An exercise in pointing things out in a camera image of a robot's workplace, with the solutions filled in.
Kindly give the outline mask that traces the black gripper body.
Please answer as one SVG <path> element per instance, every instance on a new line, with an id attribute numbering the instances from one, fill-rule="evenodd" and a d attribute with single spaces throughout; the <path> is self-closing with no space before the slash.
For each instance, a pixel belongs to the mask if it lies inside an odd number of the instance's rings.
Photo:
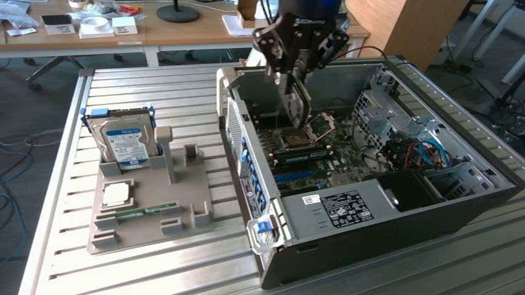
<path id="1" fill-rule="evenodd" d="M 307 47 L 312 32 L 336 26 L 340 1 L 279 1 L 275 26 L 291 26 L 296 30 L 295 60 L 307 60 Z"/>

